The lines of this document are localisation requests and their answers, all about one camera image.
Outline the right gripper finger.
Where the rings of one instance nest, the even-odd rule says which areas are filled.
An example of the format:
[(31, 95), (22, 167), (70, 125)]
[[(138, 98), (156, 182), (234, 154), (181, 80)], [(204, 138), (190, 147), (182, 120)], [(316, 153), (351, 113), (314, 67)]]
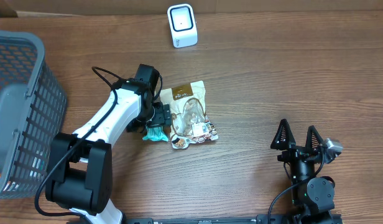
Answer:
[(323, 142), (323, 138), (319, 135), (314, 125), (308, 127), (305, 147), (307, 149), (316, 149)]
[(293, 137), (289, 123), (286, 119), (282, 119), (270, 148), (284, 151), (291, 149), (295, 145), (295, 138)]

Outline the teal snack packet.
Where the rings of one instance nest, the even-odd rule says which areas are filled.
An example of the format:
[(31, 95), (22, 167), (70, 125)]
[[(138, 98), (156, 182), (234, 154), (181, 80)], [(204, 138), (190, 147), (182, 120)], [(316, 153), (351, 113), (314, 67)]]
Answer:
[(147, 128), (147, 134), (142, 138), (144, 141), (168, 141), (163, 127)]

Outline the beige snack pouch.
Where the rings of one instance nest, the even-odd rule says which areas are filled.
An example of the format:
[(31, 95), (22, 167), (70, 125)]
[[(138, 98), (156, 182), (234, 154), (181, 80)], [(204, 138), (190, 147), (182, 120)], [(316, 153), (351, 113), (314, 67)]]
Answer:
[(170, 142), (174, 149), (187, 149), (218, 139), (218, 132), (206, 114), (206, 88), (202, 80), (160, 92), (160, 100), (169, 105)]

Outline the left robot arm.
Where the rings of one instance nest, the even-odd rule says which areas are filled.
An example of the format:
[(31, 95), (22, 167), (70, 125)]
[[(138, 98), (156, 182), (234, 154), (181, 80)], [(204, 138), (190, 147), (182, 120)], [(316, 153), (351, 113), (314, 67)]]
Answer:
[(80, 223), (127, 222), (111, 200), (112, 147), (123, 132), (158, 132), (158, 139), (166, 141), (170, 108), (158, 100), (162, 76), (153, 66), (140, 64), (135, 77), (117, 77), (107, 85), (110, 95), (98, 112), (73, 133), (58, 133), (52, 140), (48, 174), (34, 199), (43, 216), (51, 213), (41, 209), (41, 194), (64, 208), (60, 216), (78, 216)]

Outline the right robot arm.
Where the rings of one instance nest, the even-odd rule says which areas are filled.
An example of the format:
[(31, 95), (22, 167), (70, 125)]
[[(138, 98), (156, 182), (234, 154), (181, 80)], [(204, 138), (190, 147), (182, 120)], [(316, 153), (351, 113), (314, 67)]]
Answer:
[(282, 162), (291, 186), (276, 196), (267, 212), (267, 222), (272, 222), (272, 209), (283, 195), (292, 194), (292, 204), (298, 211), (281, 216), (281, 223), (334, 223), (335, 182), (329, 176), (319, 176), (325, 164), (334, 161), (343, 151), (343, 145), (335, 139), (323, 139), (314, 126), (307, 131), (306, 143), (298, 146), (289, 123), (282, 119), (270, 145), (282, 153)]

